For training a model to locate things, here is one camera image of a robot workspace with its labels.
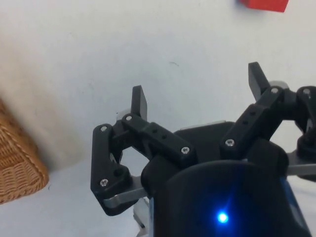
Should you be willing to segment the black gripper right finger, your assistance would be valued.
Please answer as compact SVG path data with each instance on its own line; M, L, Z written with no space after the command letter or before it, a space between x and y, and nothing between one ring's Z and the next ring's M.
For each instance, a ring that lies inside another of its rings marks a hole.
M284 120L292 120L303 132L297 155L316 158L316 88L304 86L296 92L270 85L258 62L248 64L248 82L256 102L251 104L221 143L224 158L240 159L257 140L270 140Z

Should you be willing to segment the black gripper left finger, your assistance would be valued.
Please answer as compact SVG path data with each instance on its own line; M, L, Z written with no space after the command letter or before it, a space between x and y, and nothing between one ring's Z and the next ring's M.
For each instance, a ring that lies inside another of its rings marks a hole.
M195 148L185 139L154 122L147 121L147 101L142 86L132 89L130 112L114 125L94 128L90 188L109 216L116 216L152 191L142 177L134 177L122 165L123 150L133 147L148 160L164 159L176 168L197 162Z

